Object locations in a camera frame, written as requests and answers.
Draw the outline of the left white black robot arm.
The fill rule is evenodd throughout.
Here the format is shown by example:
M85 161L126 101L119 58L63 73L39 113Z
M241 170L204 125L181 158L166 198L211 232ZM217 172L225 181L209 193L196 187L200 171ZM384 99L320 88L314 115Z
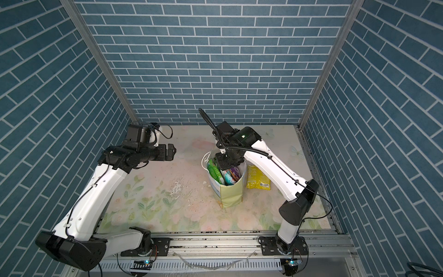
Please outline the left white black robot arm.
M35 243L52 259L91 271L105 257L133 251L150 256L156 247L150 231L140 227L105 235L95 230L115 190L140 163L172 161L173 144L155 144L137 150L108 147L101 155L92 178L72 208L49 232L40 232Z

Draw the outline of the floral paper gift bag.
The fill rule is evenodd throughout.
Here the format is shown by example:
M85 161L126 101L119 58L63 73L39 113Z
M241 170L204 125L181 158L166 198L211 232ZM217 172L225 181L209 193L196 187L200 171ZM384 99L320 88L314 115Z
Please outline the floral paper gift bag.
M201 160L201 167L204 169L205 174L209 179L209 184L213 190L213 195L216 202L223 209L230 208L240 204L243 200L243 189L246 187L248 179L248 168L246 163L243 162L236 167L241 175L239 181L237 181L234 185L221 185L210 174L207 166L209 160L215 158L216 153L219 153L219 150L213 149L210 152L207 152Z

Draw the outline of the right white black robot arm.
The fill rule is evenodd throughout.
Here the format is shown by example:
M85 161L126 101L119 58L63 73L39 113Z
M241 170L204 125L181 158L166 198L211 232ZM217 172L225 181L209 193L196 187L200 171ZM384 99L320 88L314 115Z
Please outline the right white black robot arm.
M261 170L279 189L285 202L279 213L282 223L276 235L276 246L284 254L293 253L299 227L317 196L319 184L306 180L292 171L267 146L251 127L234 129L227 122L214 127L213 135L220 152L215 155L221 170L248 161Z

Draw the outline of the yellow snack packet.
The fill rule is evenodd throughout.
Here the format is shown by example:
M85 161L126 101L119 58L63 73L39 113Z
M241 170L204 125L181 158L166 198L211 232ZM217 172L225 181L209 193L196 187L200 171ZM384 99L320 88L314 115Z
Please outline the yellow snack packet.
M246 187L248 189L271 190L271 180L255 165L248 165Z

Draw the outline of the teal Fox's candy packet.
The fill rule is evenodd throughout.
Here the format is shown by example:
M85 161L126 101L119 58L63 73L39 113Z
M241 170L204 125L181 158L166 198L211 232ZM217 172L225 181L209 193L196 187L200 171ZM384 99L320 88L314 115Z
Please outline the teal Fox's candy packet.
M232 175L232 172L230 169L228 170L222 170L221 171L222 177L224 179L225 185L231 186L236 184L236 180Z

